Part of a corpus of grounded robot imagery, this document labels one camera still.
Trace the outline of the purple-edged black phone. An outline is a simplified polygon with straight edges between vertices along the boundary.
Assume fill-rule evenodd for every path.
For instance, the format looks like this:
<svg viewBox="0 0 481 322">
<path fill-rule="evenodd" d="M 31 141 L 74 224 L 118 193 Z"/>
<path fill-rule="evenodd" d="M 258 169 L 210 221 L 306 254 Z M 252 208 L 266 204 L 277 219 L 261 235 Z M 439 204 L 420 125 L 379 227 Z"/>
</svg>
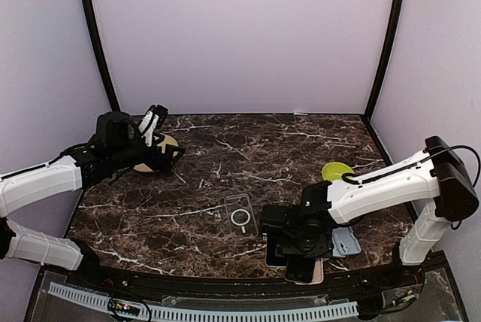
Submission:
<svg viewBox="0 0 481 322">
<path fill-rule="evenodd" d="M 315 279 L 316 259 L 303 256 L 290 256 L 287 258 L 284 278 L 287 281 L 301 284 L 310 284 Z"/>
</svg>

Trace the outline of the clear magsafe phone case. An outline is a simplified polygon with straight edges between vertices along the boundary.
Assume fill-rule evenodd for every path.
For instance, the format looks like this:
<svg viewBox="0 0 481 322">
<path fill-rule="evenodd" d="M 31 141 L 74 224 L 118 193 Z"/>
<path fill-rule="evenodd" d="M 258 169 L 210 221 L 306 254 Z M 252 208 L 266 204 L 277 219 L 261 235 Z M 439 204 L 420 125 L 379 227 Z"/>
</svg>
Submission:
<svg viewBox="0 0 481 322">
<path fill-rule="evenodd" d="M 224 206 L 231 233 L 238 238 L 257 237 L 259 234 L 250 196 L 239 193 L 225 197 Z"/>
</svg>

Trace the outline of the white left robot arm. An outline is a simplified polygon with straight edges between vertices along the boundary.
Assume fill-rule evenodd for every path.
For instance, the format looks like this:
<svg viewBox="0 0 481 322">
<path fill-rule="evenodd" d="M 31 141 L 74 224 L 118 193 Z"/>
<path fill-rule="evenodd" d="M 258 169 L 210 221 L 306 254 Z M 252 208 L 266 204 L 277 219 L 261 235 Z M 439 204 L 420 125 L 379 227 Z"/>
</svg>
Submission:
<svg viewBox="0 0 481 322">
<path fill-rule="evenodd" d="M 172 169 L 184 148 L 168 144 L 158 131 L 167 108 L 151 106 L 136 122 L 121 111 L 98 117 L 94 135 L 68 147 L 51 161 L 1 176 L 1 257 L 76 271 L 90 289 L 106 282 L 100 259 L 85 242 L 57 238 L 11 220 L 10 215 L 43 199 L 86 190 L 119 172 L 144 166 L 150 172 Z"/>
</svg>

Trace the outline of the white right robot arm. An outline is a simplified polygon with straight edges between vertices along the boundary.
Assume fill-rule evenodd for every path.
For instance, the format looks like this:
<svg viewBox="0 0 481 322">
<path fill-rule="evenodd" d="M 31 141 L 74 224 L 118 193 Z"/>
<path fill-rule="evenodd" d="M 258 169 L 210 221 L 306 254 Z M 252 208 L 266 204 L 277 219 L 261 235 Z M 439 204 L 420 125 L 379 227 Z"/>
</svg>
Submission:
<svg viewBox="0 0 481 322">
<path fill-rule="evenodd" d="M 396 261 L 383 272 L 390 287 L 400 287 L 448 225 L 466 220 L 479 207 L 477 180 L 470 178 L 456 149 L 432 136 L 423 150 L 399 163 L 308 185 L 295 205 L 264 206 L 259 227 L 267 239 L 267 266 L 308 272 L 317 260 L 357 255 L 361 247 L 350 228 L 354 220 L 424 199 L 422 215 L 401 239 Z"/>
</svg>

